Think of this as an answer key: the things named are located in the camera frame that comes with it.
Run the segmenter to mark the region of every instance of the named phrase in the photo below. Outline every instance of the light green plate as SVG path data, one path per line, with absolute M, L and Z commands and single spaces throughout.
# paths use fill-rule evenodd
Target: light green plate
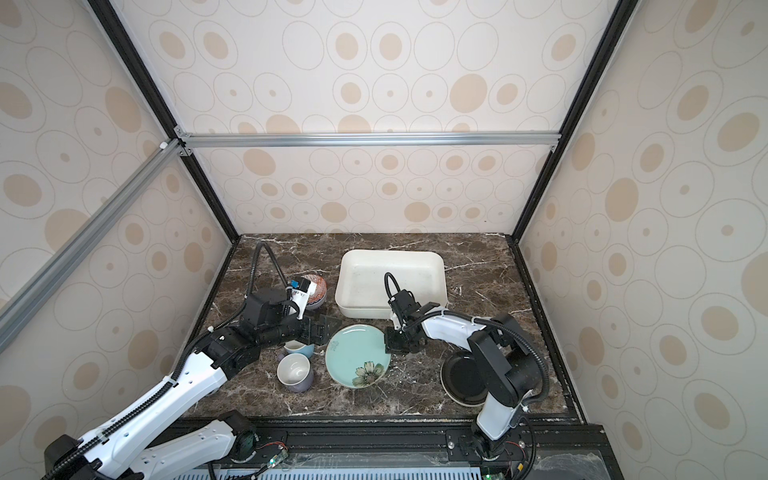
M 333 336 L 326 350 L 331 378 L 351 389 L 371 386 L 384 376 L 392 356 L 384 351 L 384 334 L 371 325 L 351 325 Z

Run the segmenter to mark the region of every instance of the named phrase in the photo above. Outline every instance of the wall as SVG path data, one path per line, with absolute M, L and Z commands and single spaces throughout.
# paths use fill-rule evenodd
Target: wall
M 197 133 L 558 130 L 614 3 L 114 2 Z
M 165 135 L 75 0 L 0 2 L 0 307 Z
M 767 28 L 645 2 L 522 241 L 631 480 L 768 471 Z
M 244 233 L 511 233 L 549 146 L 197 153 Z
M 161 171 L 0 355 L 0 478 L 93 429 L 175 364 L 229 241 L 180 161 Z

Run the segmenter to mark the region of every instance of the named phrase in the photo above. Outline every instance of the brown marble countertop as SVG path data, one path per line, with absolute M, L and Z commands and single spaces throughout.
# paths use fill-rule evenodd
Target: brown marble countertop
M 214 299 L 205 327 L 221 322 L 241 304 L 250 270 L 250 255 L 258 240 L 270 242 L 286 277 L 317 273 L 328 283 L 328 297 L 318 312 L 343 319 L 343 326 L 368 323 L 384 330 L 388 320 L 344 317 L 333 298 L 344 253 L 352 249 L 423 250 L 438 253 L 445 262 L 449 307 L 476 316 L 512 314 L 534 339 L 549 362 L 549 397 L 531 406 L 532 412 L 567 412 L 562 388 L 555 376 L 541 330 L 530 313 L 530 303 L 515 262 L 502 235 L 488 233 L 336 233 L 246 235 L 234 254 Z M 278 286 L 277 274 L 262 252 L 256 288 Z M 375 385 L 348 389 L 335 383 L 325 366 L 325 347 L 317 347 L 310 360 L 315 380 L 305 393 L 286 391 L 276 377 L 277 354 L 265 349 L 258 362 L 243 369 L 218 392 L 200 400 L 185 414 L 211 417 L 237 409 L 248 416 L 287 415 L 430 415 L 474 417 L 470 409 L 453 402 L 440 383 L 442 363 L 458 347 L 429 340 L 417 354 L 392 355 L 389 370 Z

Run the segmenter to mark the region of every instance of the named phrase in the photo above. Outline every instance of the flower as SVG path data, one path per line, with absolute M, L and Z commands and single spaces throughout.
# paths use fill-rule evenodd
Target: flower
M 357 367 L 355 373 L 357 373 L 357 376 L 352 381 L 354 386 L 362 388 L 373 385 L 376 383 L 376 380 L 384 375 L 384 365 L 376 363 L 376 366 L 374 366 L 373 362 L 365 362 L 362 366 Z

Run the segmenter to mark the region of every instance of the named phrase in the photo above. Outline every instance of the plastic tub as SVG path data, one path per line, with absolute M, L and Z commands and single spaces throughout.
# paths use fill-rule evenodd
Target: plastic tub
M 444 306 L 448 302 L 445 264 L 437 253 L 350 250 L 341 259 L 336 286 L 336 305 L 341 313 L 356 319 L 388 319 L 392 310 L 384 290 L 387 272 L 422 305 L 437 302 Z

